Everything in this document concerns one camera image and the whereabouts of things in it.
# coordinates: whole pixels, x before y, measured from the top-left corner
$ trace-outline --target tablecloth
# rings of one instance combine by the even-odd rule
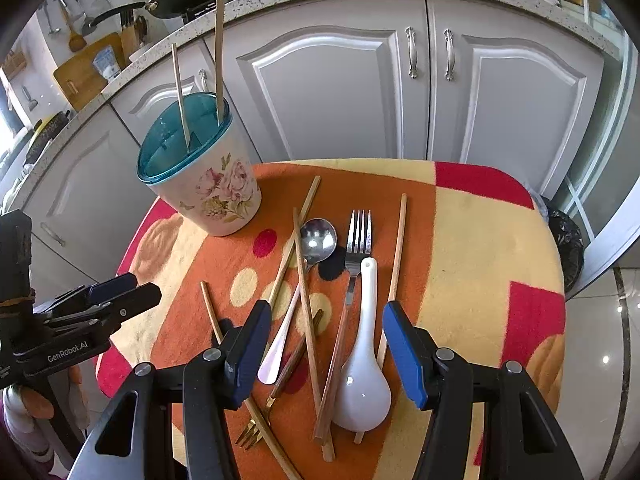
[[[322,217],[336,227],[344,245],[354,208],[371,210],[372,256],[378,261],[378,317],[388,295],[399,204],[408,195],[404,253],[398,300],[417,326],[439,346],[469,362],[499,366],[517,360],[526,366],[553,410],[558,405],[564,357],[564,295],[558,251],[529,193],[492,168],[444,162],[383,159],[309,160],[254,166],[262,205],[251,222],[224,238],[213,238],[157,200],[122,261],[118,273],[133,272],[139,283],[154,282],[162,301],[127,321],[112,337],[112,348],[97,362],[98,384],[108,396],[141,361],[156,367],[187,362],[208,348],[211,328],[199,281],[210,284],[219,318],[242,324],[256,300],[267,298],[291,230],[293,207],[300,208],[316,174],[321,183],[307,218]],[[271,337],[277,331],[297,272],[285,276],[273,305]],[[309,276],[312,310],[322,308],[318,336],[321,381],[328,370],[348,275]],[[354,304],[359,305],[359,286]],[[358,315],[350,319],[348,348]],[[296,313],[286,352],[303,333]],[[308,367],[302,361],[287,393],[274,406],[274,433],[305,480],[411,478],[424,441],[429,413],[407,399],[388,356],[383,368],[392,392],[384,423],[359,445],[353,433],[333,426],[336,460],[326,463],[311,441],[314,410]],[[256,382],[261,405],[271,386]],[[482,440],[482,405],[473,410],[465,478],[477,478]],[[247,410],[227,412],[232,440],[249,421]],[[182,410],[174,406],[174,453],[184,462]],[[264,441],[251,450],[234,446],[246,480],[286,476]]]

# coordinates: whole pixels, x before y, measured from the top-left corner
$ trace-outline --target red polka dot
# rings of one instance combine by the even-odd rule
[[[273,248],[276,246],[276,240],[278,239],[276,231],[273,229],[265,229],[255,237],[254,240],[254,255],[256,258],[264,258],[267,256]]]
[[[287,361],[291,357],[291,354],[285,355],[282,360],[282,367],[287,364]],[[296,366],[296,369],[293,370],[287,385],[284,387],[285,393],[291,395],[296,393],[302,386],[306,383],[306,378],[309,376],[309,363],[306,360],[306,356],[300,359],[300,363]]]

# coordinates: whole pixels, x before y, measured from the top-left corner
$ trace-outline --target white ceramic spoon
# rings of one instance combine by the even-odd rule
[[[258,379],[262,384],[273,384],[278,378],[278,372],[280,371],[280,364],[282,362],[282,353],[284,352],[284,344],[287,342],[289,325],[291,324],[291,319],[293,319],[293,313],[299,299],[300,284],[296,287],[296,291],[293,293],[291,303],[289,303],[287,313],[285,314],[282,324],[276,333],[276,337],[273,338],[273,342],[269,347],[267,355],[264,356],[264,359],[260,364],[260,368],[258,368]]]
[[[391,407],[391,390],[373,351],[378,263],[373,258],[365,258],[360,269],[362,301],[358,335],[353,351],[342,367],[333,418],[338,426],[356,432],[378,426]]]

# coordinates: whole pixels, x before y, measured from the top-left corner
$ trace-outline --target floral cup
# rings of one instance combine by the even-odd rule
[[[171,104],[151,126],[138,155],[140,180],[212,236],[244,227],[262,199],[246,141],[224,104],[225,118],[218,126],[215,94],[185,96],[189,150],[177,103]]]

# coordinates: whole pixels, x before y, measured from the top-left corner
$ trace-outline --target black trash bin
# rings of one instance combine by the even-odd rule
[[[568,215],[556,209],[546,198],[543,199],[549,212],[549,229],[554,236],[560,254],[562,274],[564,275],[564,291],[568,292],[578,281],[584,266],[582,233],[578,224]]]

